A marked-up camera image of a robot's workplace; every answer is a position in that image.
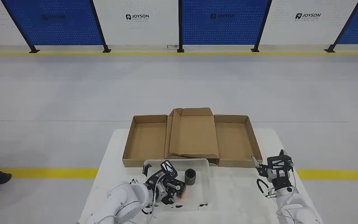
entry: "blue panel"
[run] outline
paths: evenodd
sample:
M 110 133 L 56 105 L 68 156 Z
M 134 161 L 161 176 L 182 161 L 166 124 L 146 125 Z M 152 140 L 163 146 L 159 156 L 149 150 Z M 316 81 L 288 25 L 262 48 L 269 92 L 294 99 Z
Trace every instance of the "blue panel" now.
M 183 44 L 253 45 L 268 0 L 183 0 Z
M 102 45 L 90 0 L 4 0 L 30 45 Z
M 353 15 L 338 44 L 358 44 L 358 10 Z

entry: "black cylinder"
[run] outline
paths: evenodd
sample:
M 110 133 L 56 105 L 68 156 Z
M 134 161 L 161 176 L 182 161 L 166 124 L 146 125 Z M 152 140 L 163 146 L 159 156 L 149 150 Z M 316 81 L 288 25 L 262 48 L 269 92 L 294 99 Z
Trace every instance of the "black cylinder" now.
M 187 169 L 185 171 L 185 183 L 190 186 L 195 184 L 196 172 L 193 169 Z

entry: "plastic tray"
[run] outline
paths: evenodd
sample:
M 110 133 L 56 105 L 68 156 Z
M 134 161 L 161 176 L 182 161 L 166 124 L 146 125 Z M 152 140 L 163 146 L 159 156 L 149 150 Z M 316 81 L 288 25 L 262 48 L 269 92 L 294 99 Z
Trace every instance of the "plastic tray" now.
M 151 164 L 152 167 L 148 169 L 147 177 L 150 177 L 155 172 L 161 169 L 161 163 L 165 160 L 146 160 L 144 165 Z M 174 204 L 165 205 L 159 203 L 156 208 L 158 210 L 175 210 L 193 211 L 203 206 L 208 206 L 210 203 L 210 171 L 209 163 L 204 158 L 192 158 L 183 160 L 171 160 L 171 164 L 178 172 L 176 179 L 184 180 L 184 173 L 187 169 L 192 168 L 196 172 L 195 184 L 187 186 L 182 198 L 177 198 Z

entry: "cardboard box lid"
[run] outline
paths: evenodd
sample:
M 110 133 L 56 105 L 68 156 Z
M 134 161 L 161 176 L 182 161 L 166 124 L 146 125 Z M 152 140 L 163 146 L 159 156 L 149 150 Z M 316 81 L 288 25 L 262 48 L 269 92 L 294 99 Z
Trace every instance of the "cardboard box lid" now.
M 168 117 L 168 158 L 219 158 L 214 116 L 210 108 L 177 108 Z
M 246 115 L 215 115 L 219 166 L 254 167 L 251 156 L 262 161 L 251 122 Z
M 142 167 L 145 160 L 164 158 L 167 117 L 167 115 L 133 117 L 122 157 L 125 167 Z

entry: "white floor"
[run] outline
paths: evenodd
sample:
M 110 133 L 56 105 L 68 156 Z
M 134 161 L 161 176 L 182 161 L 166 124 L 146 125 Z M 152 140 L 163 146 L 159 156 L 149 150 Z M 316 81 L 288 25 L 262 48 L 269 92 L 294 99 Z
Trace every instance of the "white floor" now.
M 354 56 L 0 57 L 0 167 L 98 167 L 113 130 L 129 127 L 134 114 L 208 106 L 274 128 L 299 169 L 357 169 L 357 62 Z M 0 223 L 75 223 L 92 181 L 59 181 L 0 186 Z M 325 223 L 356 222 L 357 182 L 305 186 Z

